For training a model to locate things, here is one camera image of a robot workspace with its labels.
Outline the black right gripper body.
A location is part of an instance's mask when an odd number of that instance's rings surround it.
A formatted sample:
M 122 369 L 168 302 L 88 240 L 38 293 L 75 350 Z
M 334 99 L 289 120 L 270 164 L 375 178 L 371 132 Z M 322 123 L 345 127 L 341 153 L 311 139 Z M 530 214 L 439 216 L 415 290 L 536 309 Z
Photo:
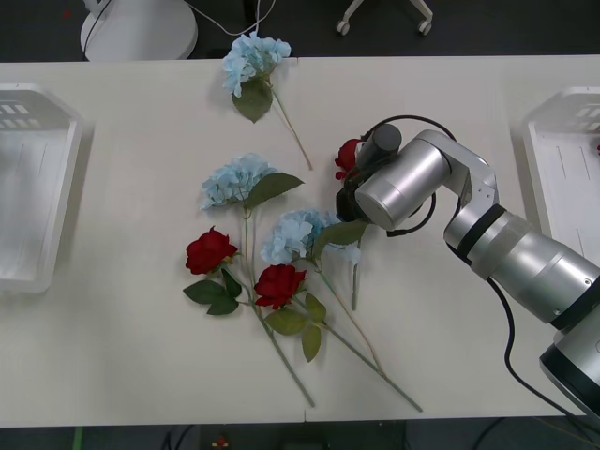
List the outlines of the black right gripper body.
M 355 198 L 356 184 L 344 185 L 336 195 L 336 215 L 342 222 L 364 220 L 365 214 Z

